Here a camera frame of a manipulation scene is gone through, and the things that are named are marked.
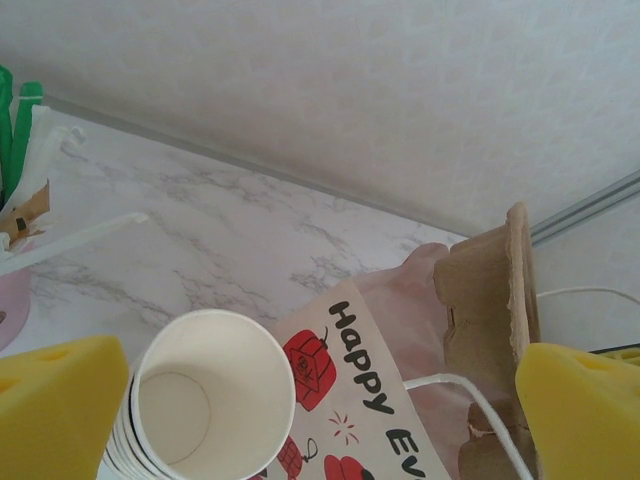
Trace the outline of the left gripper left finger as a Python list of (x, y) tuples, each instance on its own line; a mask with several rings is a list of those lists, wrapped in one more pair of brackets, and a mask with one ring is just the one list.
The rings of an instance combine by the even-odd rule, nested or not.
[(1, 359), (1, 477), (94, 479), (129, 378), (115, 336)]

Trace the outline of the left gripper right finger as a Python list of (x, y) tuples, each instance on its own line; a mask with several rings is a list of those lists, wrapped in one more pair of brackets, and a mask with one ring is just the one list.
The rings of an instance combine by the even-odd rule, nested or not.
[(515, 385), (545, 479), (639, 477), (639, 349), (534, 343)]

